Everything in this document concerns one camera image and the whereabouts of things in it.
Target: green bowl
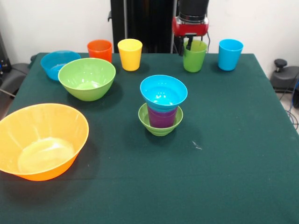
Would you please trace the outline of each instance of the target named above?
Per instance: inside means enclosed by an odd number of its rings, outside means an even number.
[[[67,63],[59,71],[58,80],[74,97],[83,101],[100,99],[111,87],[115,67],[99,58],[82,58]]]
[[[176,114],[176,118],[174,119],[174,124],[171,127],[166,127],[166,128],[157,128],[157,127],[151,127],[150,126],[150,120],[149,120],[149,115],[148,115],[148,108],[147,104],[143,104],[138,111],[138,117],[141,123],[146,127],[146,129],[151,132],[155,136],[165,136],[172,132],[178,125],[181,123],[183,119],[183,111],[182,109],[178,106],[178,111]]]

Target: floor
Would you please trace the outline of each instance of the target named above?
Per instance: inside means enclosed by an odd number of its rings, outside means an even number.
[[[278,98],[282,97],[282,93],[277,93]],[[283,98],[280,100],[282,106],[288,111],[290,109],[291,106],[291,101],[292,101],[292,94],[287,93],[283,96]],[[291,113],[292,115],[295,116],[295,118],[299,121],[299,109],[296,108],[292,108],[291,109]],[[299,125],[294,125],[294,128],[297,128],[297,133],[299,134]]]

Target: orange cup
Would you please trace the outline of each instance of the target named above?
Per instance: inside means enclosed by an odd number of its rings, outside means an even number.
[[[106,40],[91,41],[87,45],[89,57],[101,58],[112,62],[112,43]]]

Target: purple cup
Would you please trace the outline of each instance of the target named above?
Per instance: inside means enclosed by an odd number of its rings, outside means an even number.
[[[173,126],[178,107],[169,112],[157,112],[148,106],[149,123],[152,127],[166,128]]]

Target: white speck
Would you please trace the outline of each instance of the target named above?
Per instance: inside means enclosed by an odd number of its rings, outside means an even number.
[[[195,143],[195,141],[192,141],[192,143],[193,143],[193,145],[195,146],[195,148],[202,150],[202,148],[199,147],[199,146]]]

